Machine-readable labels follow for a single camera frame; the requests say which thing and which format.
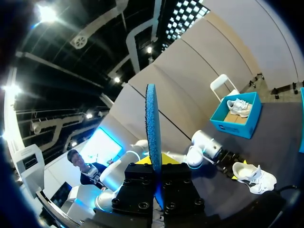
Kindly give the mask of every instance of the white sneaker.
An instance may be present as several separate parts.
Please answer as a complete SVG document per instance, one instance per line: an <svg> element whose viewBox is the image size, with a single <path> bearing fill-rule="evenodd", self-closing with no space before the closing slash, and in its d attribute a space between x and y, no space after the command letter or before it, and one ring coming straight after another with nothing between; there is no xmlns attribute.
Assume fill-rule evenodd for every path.
<svg viewBox="0 0 304 228"><path fill-rule="evenodd" d="M227 106L232 115L239 115L242 118L248 117L252 108L252 104L240 99L235 101L227 101Z"/></svg>
<svg viewBox="0 0 304 228"><path fill-rule="evenodd" d="M236 162L233 164L232 170L238 182L246 184L253 194L260 195L275 188L275 176L261 170L260 165L255 167L254 165Z"/></svg>

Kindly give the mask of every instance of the table surface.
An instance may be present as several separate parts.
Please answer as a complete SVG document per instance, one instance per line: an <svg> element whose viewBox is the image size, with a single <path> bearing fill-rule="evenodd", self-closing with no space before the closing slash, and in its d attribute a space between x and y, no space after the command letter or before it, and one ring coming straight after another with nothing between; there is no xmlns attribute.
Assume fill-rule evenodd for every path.
<svg viewBox="0 0 304 228"><path fill-rule="evenodd" d="M220 132L212 123L202 130L221 143L224 149L239 153L248 164L260 165L261 169L275 175L276 189L297 185L303 179L304 154L299 153L301 103L264 103L250 140ZM205 200L208 216L218 214L224 219L258 197L249 192L247 185L225 177L211 164L194 170L192 180L200 197Z"/></svg>

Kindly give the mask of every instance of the blue box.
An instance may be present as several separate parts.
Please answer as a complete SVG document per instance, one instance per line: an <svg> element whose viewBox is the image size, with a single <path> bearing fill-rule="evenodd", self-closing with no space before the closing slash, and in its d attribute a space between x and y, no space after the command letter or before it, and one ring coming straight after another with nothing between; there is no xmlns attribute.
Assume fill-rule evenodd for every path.
<svg viewBox="0 0 304 228"><path fill-rule="evenodd" d="M301 94L302 94L302 116L303 116L303 122L302 122L302 139L301 139L301 146L300 151L301 153L304 153L304 88L301 88Z"/></svg>
<svg viewBox="0 0 304 228"><path fill-rule="evenodd" d="M244 100L249 104L252 104L252 109L247 118L246 123L238 124L238 123L224 122L224 119L229 112L227 101L228 100L235 101L237 98L240 100ZM223 101L219 104L215 113L211 117L210 121L221 132L226 132L250 139L256 128L256 124L260 116L261 109L262 109L262 104L256 92L238 94L233 96L225 96Z"/></svg>

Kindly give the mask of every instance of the glowing screen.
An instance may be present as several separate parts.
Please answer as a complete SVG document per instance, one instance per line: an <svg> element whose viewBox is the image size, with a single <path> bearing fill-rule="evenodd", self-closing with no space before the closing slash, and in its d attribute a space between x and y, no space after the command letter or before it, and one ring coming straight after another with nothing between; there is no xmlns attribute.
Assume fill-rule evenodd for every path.
<svg viewBox="0 0 304 228"><path fill-rule="evenodd" d="M80 154L86 163L97 162L108 166L107 161L113 159L121 149L122 147L114 139L98 127Z"/></svg>

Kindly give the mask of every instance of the yellow pad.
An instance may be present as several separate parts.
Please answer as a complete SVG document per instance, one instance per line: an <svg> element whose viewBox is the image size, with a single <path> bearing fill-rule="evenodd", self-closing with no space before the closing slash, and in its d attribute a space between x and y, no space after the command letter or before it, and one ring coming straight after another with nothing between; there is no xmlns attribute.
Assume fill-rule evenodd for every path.
<svg viewBox="0 0 304 228"><path fill-rule="evenodd" d="M178 161L174 160L173 158L169 157L168 155L166 155L165 153L161 153L161 161L162 161L162 164L163 165L166 165L168 163L171 163L171 164L179 164ZM143 159L141 159L140 161L138 161L136 164L150 164L151 165L151 160L150 160L150 156L147 156Z"/></svg>
<svg viewBox="0 0 304 228"><path fill-rule="evenodd" d="M231 179L233 179L233 180L237 180L238 178L236 177L236 176L233 176Z"/></svg>

